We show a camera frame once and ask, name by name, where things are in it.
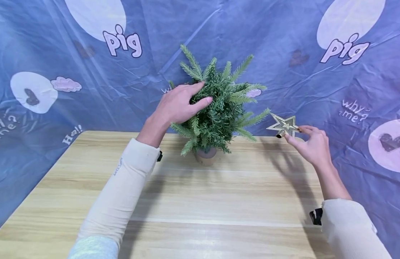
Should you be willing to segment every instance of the blue backdrop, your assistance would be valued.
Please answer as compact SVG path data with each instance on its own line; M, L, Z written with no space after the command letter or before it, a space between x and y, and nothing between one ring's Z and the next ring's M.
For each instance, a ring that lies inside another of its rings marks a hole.
M188 80L180 44L202 66L253 54L246 109L324 129L400 258L400 0L0 0L0 226L81 132L141 129Z

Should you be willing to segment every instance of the left hand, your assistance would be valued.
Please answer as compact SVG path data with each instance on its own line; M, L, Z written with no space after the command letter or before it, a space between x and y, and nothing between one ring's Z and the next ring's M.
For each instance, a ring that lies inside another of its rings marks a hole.
M201 99L195 104L190 104L193 95L200 92L204 82L194 85L179 85L162 96L153 117L170 123L183 123L197 114L200 110L206 108L212 101L212 97Z

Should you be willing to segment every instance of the arm sleeve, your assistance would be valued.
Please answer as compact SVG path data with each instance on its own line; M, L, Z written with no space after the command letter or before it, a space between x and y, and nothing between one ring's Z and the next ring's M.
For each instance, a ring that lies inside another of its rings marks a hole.
M336 259L391 259L361 204L333 199L322 207L322 232Z
M159 154L159 148L131 139L83 221L69 259L118 257L128 221Z

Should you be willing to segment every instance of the wooden table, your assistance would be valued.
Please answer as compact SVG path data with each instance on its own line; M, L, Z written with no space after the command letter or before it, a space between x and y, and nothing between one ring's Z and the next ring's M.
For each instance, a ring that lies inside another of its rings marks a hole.
M136 133L81 134L0 229L0 258L66 258L78 229ZM212 167L180 156L167 134L119 258L333 258L308 212L322 193L284 139L236 137Z

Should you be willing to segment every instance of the plant pot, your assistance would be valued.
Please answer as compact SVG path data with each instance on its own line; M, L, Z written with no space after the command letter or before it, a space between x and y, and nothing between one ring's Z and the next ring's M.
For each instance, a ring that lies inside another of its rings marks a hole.
M194 156L198 163L203 166L212 166L216 161L217 149L212 147L209 150L198 150Z

